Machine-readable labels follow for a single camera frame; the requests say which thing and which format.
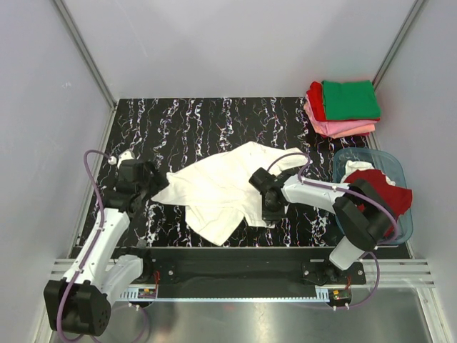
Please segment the laundry basket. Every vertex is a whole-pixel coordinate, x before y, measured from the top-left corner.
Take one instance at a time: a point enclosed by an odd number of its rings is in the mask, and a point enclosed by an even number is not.
[[[333,182],[341,182],[345,172],[347,161],[364,161],[371,163],[376,169],[381,170],[392,181],[395,181],[396,186],[408,188],[406,186],[405,174],[400,162],[392,155],[366,148],[346,148],[338,151],[333,158]],[[341,231],[341,225],[336,219],[338,227]],[[398,237],[389,244],[397,245],[406,242],[413,234],[413,217],[411,209],[404,215],[398,218],[400,232]]]

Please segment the crumpled white fabric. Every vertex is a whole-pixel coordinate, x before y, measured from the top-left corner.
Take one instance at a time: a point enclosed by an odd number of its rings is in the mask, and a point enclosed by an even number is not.
[[[261,218],[261,195],[248,181],[258,168],[267,169],[275,159],[292,152],[300,150],[246,143],[176,173],[167,173],[170,184],[152,200],[186,206],[186,223],[203,238],[222,245],[243,218],[253,227],[268,226]],[[277,175],[306,162],[305,156],[288,156],[278,161],[270,173]]]
[[[344,182],[348,178],[349,175],[354,173],[356,170],[367,170],[367,169],[374,169],[374,166],[369,162],[363,161],[347,161],[345,166],[346,173],[344,174],[341,182]],[[386,182],[391,186],[395,186],[395,181],[392,181],[386,175]]]

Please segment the pink cloth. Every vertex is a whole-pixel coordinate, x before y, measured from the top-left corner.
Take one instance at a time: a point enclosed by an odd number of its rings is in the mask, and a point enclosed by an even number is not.
[[[313,109],[306,96],[305,112],[314,130],[318,134],[329,136],[331,138],[341,138],[353,136],[354,134],[365,134],[375,130],[375,120],[352,120],[352,121],[317,121],[314,118]]]

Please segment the gray wall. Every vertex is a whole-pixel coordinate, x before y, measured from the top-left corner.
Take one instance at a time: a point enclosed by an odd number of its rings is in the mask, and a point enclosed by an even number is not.
[[[371,79],[413,0],[65,0],[112,94],[302,96]]]
[[[3,1],[0,31],[0,340],[31,342],[109,108],[51,1]]]
[[[451,322],[457,316],[456,17],[455,0],[426,5],[380,85],[383,119],[376,127],[381,148],[400,160],[413,190],[413,248],[429,260]]]

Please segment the folded green shirt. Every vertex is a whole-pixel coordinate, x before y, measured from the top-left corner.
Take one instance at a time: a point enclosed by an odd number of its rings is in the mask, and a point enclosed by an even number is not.
[[[323,107],[327,120],[379,119],[381,109],[370,81],[322,81]]]

